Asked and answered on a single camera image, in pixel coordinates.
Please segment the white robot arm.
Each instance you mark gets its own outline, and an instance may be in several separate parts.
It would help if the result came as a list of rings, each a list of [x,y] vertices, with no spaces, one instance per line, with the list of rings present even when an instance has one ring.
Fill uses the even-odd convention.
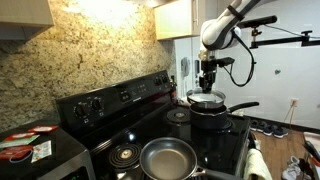
[[[215,81],[214,68],[210,65],[210,53],[230,46],[233,41],[232,30],[248,12],[262,4],[261,0],[233,0],[218,18],[202,24],[199,58],[202,61],[203,75],[199,80],[203,93],[210,92]]]

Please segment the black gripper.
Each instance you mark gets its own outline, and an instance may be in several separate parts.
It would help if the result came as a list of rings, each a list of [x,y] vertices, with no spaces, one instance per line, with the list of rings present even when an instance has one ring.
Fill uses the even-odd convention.
[[[199,86],[203,93],[206,92],[206,88],[208,88],[208,91],[212,90],[212,85],[216,79],[216,68],[217,64],[214,60],[201,62],[203,74],[199,77]]]

